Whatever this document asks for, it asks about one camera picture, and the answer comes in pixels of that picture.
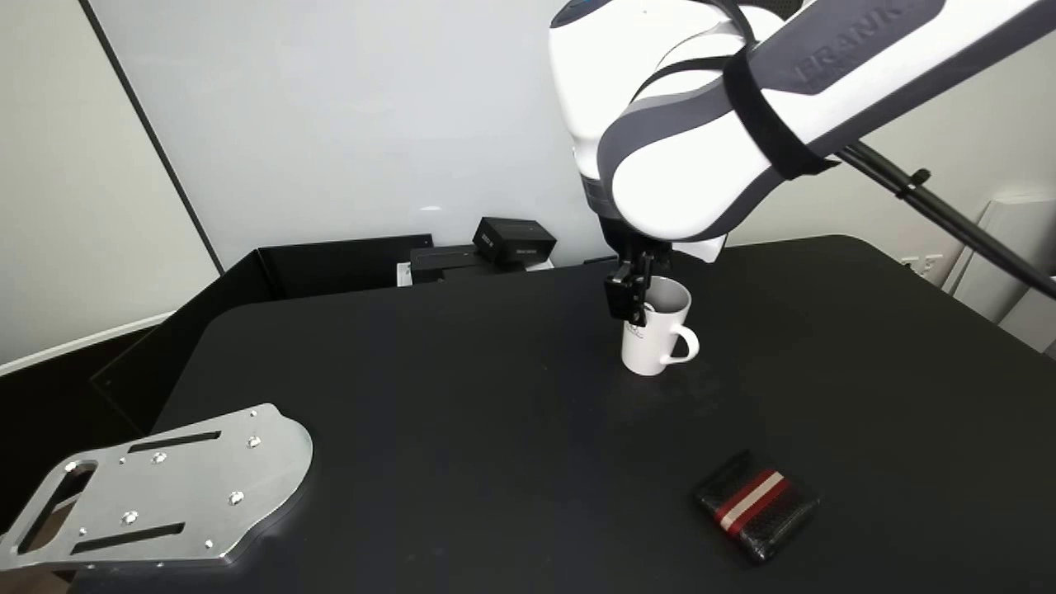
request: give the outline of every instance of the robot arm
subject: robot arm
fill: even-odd
[[[1056,0],[730,2],[571,0],[551,24],[574,157],[630,295],[673,241],[719,244],[776,184],[824,168],[790,144],[861,165],[861,136],[1056,27]]]

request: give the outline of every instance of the perforated metal plate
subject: perforated metal plate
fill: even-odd
[[[306,428],[273,406],[71,456],[0,539],[0,571],[227,563],[291,500],[311,457]],[[61,532],[32,547],[50,507],[81,486]]]

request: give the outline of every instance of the mug handle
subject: mug handle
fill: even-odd
[[[700,338],[691,325],[673,325],[673,333],[680,341],[687,341],[687,352],[684,357],[663,357],[662,362],[663,367],[684,367],[684,362],[696,361],[700,357]]]

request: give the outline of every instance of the small black box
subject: small black box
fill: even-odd
[[[409,251],[409,273],[416,284],[432,284],[446,273],[492,273],[492,272],[497,267],[482,259],[471,244]]]
[[[482,218],[471,234],[475,253],[497,267],[533,267],[551,256],[554,234],[525,218]]]

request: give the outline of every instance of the black cable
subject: black cable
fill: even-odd
[[[920,212],[927,220],[955,234],[960,244],[997,263],[1000,272],[1015,273],[1026,288],[1048,295],[1056,301],[1056,280],[1033,263],[1026,263],[1017,251],[1000,244],[994,234],[977,228],[972,218],[964,218],[958,208],[952,208],[943,197],[938,197],[931,189],[926,189],[927,173],[909,176],[895,162],[887,162],[881,152],[874,152],[865,143],[853,143],[848,149],[834,152],[843,162],[870,176],[871,180],[885,184],[890,195],[904,197],[914,212]]]

